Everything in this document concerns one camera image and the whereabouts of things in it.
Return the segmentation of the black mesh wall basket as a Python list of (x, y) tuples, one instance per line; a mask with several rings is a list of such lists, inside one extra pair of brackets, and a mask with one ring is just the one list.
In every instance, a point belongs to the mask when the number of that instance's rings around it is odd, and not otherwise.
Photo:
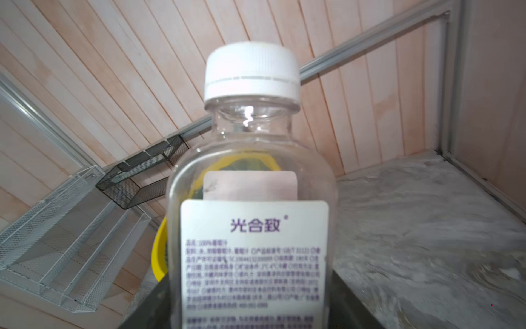
[(171, 170), (188, 150), (179, 135), (164, 139), (112, 167), (96, 187), (124, 210), (162, 197)]

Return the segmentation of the clear bottle white text label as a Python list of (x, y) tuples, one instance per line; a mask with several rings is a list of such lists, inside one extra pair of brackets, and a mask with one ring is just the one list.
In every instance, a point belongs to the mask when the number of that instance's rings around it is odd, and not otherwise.
[(338, 199), (330, 165), (293, 137), (293, 52), (266, 42), (213, 51), (210, 138), (167, 187), (172, 328), (327, 328)]

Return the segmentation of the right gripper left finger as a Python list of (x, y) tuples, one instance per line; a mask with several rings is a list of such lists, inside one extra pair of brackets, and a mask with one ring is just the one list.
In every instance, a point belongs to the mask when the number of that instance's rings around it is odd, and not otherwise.
[(171, 296), (168, 277), (147, 277), (119, 328), (170, 328)]

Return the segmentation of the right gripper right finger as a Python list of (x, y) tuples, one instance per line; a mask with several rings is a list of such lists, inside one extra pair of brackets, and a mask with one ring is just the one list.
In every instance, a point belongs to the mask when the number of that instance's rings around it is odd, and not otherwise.
[(336, 271), (330, 286), (331, 329), (385, 329)]

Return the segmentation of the blue bin with yellow rim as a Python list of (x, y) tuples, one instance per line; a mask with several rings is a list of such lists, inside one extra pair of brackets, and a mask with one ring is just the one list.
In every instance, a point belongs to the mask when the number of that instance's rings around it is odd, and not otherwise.
[[(204, 169), (191, 183), (188, 193), (189, 199), (197, 199), (197, 193), (203, 195), (204, 178), (210, 171), (281, 171), (278, 162), (270, 154), (262, 152), (243, 152), (220, 158)], [(167, 251), (167, 218), (160, 224), (153, 242), (151, 253), (151, 268), (156, 280), (160, 282), (168, 274)]]

